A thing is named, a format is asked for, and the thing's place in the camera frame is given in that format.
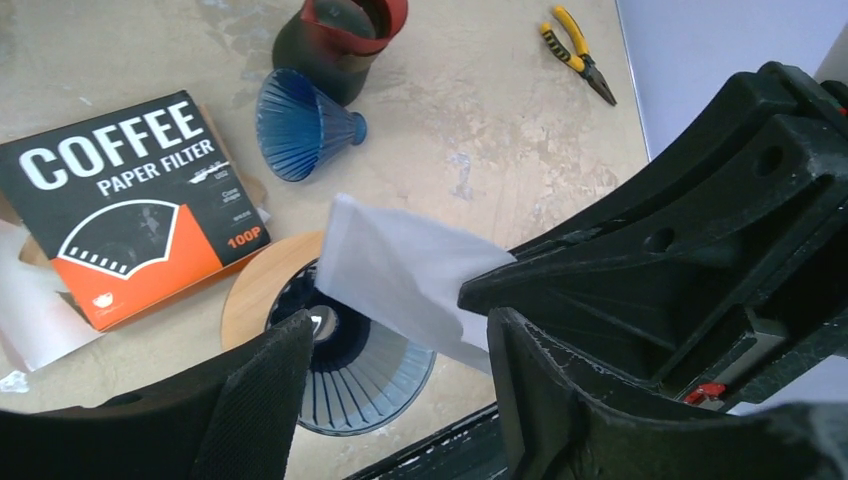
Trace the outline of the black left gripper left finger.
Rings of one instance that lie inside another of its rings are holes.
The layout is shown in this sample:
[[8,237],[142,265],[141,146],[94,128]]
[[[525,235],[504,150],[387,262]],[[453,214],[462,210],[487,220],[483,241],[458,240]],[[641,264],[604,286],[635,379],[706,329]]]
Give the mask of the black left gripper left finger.
[[4,479],[282,479],[313,350],[304,310],[97,407],[1,414]]

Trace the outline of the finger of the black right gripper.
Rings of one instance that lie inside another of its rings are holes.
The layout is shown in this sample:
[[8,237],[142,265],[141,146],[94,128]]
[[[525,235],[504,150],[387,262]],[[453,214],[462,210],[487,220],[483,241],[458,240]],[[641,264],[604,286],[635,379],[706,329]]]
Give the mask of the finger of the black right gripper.
[[847,345],[847,86],[732,75],[660,155],[460,289],[624,380],[759,403]]

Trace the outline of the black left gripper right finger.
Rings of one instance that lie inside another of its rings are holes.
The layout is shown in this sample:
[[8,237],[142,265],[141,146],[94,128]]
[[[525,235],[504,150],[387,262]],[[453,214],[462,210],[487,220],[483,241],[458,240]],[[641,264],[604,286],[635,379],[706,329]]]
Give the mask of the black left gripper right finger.
[[734,416],[629,384],[524,316],[488,316],[513,479],[843,479],[847,407],[790,403]]

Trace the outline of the wooden dripper ring holder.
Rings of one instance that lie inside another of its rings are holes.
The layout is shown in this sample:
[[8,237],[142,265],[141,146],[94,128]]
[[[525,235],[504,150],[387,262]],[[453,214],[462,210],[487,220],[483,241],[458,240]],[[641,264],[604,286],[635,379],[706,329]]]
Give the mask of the wooden dripper ring holder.
[[224,303],[221,318],[223,351],[260,335],[283,287],[321,254],[324,233],[307,232],[274,242],[239,273]]

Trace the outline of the blue glass dripper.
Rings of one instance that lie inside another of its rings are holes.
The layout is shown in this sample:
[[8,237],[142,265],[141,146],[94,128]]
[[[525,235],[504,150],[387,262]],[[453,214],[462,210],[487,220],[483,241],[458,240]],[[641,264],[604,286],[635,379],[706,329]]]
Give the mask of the blue glass dripper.
[[313,352],[298,424],[314,433],[362,435],[391,423],[420,395],[437,353],[331,298],[315,286],[317,261],[281,288],[266,330],[305,310]]
[[259,90],[256,135],[271,171],[300,182],[368,133],[365,117],[350,112],[296,70],[272,71]]

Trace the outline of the white paper coffee filter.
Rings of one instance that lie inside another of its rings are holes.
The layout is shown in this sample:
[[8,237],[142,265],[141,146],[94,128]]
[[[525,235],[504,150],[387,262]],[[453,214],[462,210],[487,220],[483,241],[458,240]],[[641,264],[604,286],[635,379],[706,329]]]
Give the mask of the white paper coffee filter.
[[515,260],[468,231],[339,194],[315,285],[407,339],[488,374],[487,318],[459,307],[459,291],[466,281]]

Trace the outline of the dark carafe with red rim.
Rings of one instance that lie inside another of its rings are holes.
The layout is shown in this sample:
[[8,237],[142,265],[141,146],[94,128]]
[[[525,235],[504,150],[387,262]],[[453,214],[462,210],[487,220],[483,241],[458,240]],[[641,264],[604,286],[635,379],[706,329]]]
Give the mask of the dark carafe with red rim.
[[306,0],[272,46],[274,69],[306,76],[342,106],[361,93],[372,63],[404,27],[406,0]]

